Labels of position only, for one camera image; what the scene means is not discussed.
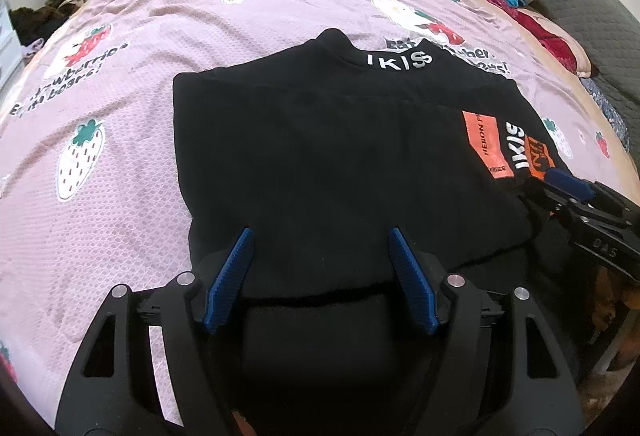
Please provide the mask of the black printed sweatshirt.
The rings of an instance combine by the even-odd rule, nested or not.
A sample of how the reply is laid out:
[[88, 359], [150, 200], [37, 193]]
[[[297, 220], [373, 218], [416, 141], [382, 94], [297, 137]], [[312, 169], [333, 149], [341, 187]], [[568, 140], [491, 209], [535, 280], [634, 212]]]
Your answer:
[[511, 79], [424, 42], [363, 51], [339, 30], [172, 83], [198, 263], [244, 229], [255, 253], [222, 331], [235, 408], [388, 410], [436, 352], [388, 253], [404, 230], [447, 269], [517, 251], [523, 185], [564, 161]]

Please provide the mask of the dark clothes pile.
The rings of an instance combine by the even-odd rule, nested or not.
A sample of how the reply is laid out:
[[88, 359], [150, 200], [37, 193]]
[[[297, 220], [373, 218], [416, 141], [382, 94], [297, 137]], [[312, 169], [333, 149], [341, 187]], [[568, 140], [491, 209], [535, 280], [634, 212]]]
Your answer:
[[22, 46], [35, 41], [47, 41], [86, 0], [46, 0], [38, 9], [21, 8], [9, 10], [10, 21]]

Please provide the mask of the blue patterned cloth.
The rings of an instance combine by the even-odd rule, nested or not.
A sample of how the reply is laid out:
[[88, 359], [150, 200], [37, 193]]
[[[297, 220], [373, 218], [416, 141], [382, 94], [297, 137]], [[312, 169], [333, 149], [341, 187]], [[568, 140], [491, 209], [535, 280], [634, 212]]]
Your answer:
[[586, 91], [590, 94], [594, 102], [597, 103], [597, 106], [600, 107], [603, 116], [611, 125], [614, 133], [616, 134], [616, 137], [618, 138], [618, 140], [620, 140], [620, 143], [623, 145], [624, 149], [629, 152], [630, 134], [622, 115], [620, 115], [613, 104], [608, 101], [608, 98], [605, 96], [603, 90], [592, 78], [580, 78], [580, 82], [582, 83]]

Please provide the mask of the red and beige blanket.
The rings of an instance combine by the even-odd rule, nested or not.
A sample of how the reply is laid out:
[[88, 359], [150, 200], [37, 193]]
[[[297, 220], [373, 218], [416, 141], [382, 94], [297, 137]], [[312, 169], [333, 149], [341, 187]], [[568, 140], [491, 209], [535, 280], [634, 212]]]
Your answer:
[[590, 78], [593, 74], [593, 64], [581, 44], [565, 32], [558, 24], [552, 22], [541, 13], [527, 8], [512, 8], [506, 0], [487, 0], [498, 6], [530, 32], [544, 49], [552, 54], [565, 70], [579, 78]]

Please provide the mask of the pink strawberry bed sheet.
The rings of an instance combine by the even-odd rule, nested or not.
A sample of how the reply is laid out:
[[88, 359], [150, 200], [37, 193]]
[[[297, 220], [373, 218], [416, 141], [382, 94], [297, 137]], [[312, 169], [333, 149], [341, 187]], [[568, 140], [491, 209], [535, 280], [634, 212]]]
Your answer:
[[634, 161], [577, 77], [485, 0], [90, 0], [1, 109], [1, 353], [47, 423], [111, 287], [189, 265], [172, 78], [328, 28], [363, 49], [433, 41], [514, 79], [570, 170], [638, 197]]

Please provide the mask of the white drawer cabinet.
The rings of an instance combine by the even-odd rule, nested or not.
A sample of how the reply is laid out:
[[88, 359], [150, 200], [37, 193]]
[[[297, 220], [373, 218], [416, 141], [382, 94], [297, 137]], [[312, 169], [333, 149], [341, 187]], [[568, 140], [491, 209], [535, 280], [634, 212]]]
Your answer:
[[10, 10], [6, 0], [1, 0], [0, 25], [0, 86], [1, 93], [4, 93], [14, 83], [15, 79], [20, 76], [24, 68], [22, 45], [11, 22]]

